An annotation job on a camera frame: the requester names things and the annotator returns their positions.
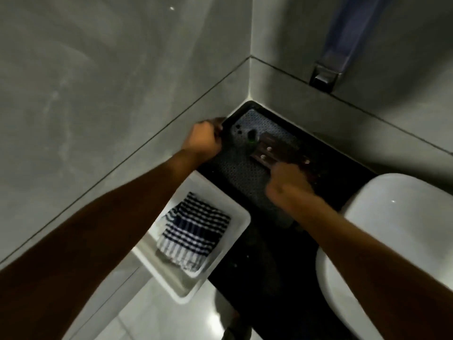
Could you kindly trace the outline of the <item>person's left forearm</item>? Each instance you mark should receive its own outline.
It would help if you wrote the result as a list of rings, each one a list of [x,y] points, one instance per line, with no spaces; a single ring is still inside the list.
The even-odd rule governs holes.
[[[188,149],[92,201],[0,271],[0,340],[61,340],[200,165]]]

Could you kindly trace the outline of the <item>person's left hand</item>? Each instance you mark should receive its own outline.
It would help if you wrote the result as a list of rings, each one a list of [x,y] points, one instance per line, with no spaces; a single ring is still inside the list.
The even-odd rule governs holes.
[[[210,124],[195,123],[186,137],[182,150],[189,153],[198,165],[216,156],[222,149],[222,142],[216,142]]]

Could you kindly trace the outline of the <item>blue white striped cloth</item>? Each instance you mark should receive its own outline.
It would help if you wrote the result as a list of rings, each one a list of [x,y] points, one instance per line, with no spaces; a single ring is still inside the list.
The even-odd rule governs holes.
[[[217,247],[231,217],[194,192],[165,214],[157,251],[186,272],[196,273]]]

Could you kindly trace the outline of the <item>white plastic basket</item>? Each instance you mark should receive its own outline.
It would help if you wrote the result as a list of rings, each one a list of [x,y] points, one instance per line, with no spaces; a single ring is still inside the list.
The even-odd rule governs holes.
[[[164,216],[183,201],[189,192],[194,192],[205,202],[231,217],[230,224],[213,252],[201,268],[187,272],[162,257],[157,249],[158,235],[164,229]],[[158,218],[131,252],[141,261],[153,278],[178,304],[188,303],[209,278],[214,269],[232,248],[236,240],[251,222],[251,215],[240,204],[225,194],[199,172],[194,172],[180,185]]]

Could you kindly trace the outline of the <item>gray textured mat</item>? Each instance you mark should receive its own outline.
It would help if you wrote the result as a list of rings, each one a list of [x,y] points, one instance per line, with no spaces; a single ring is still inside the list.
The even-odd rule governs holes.
[[[301,141],[256,108],[249,108],[236,119],[233,116],[226,119],[230,120],[232,123],[224,123],[222,150],[211,161],[213,170],[242,193],[264,221],[283,229],[290,228],[294,222],[292,217],[275,206],[265,194],[270,170],[250,157],[254,148],[247,148],[246,134],[250,129],[256,129],[259,137],[269,132],[296,148],[301,146]]]

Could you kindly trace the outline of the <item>brown wooden holder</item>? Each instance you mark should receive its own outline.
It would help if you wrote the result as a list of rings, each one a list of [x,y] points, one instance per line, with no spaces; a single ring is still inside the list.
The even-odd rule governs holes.
[[[297,165],[312,185],[318,184],[320,174],[315,171],[314,159],[269,132],[260,135],[250,157],[269,170],[277,163]]]

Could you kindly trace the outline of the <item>chrome wall fixture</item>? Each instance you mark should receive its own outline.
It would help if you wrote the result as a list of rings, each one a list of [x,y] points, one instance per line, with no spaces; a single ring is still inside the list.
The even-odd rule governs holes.
[[[389,0],[344,0],[332,19],[309,85],[331,93],[348,70]]]

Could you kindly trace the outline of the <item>person's right hand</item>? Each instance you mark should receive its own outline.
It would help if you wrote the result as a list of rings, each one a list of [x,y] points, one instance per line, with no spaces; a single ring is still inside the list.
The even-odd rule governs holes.
[[[316,195],[306,174],[295,164],[277,163],[270,171],[265,189],[268,199],[289,214],[310,204]]]

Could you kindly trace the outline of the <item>person's right forearm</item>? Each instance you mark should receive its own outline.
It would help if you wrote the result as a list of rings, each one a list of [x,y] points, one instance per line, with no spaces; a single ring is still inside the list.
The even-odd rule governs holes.
[[[453,340],[453,292],[339,215],[324,200],[287,188],[281,207],[342,275],[385,340]]]

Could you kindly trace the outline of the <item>black tray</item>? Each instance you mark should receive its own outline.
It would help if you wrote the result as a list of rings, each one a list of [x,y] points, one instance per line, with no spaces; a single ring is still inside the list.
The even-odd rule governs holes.
[[[249,108],[256,108],[301,141],[299,148],[314,159],[320,174],[318,184],[312,185],[314,191],[336,211],[377,176],[256,102],[243,103],[229,117],[236,119]],[[251,215],[249,226],[210,275],[212,284],[263,340],[358,340],[321,293],[316,241],[296,222],[283,229],[264,221],[257,208],[213,170],[211,161],[198,171]]]

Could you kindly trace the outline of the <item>white ceramic basin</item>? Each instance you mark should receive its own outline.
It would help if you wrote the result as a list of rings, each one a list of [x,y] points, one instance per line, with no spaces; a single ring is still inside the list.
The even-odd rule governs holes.
[[[453,195],[418,178],[383,174],[349,199],[343,216],[453,291]],[[359,340],[383,340],[322,249],[321,292]]]

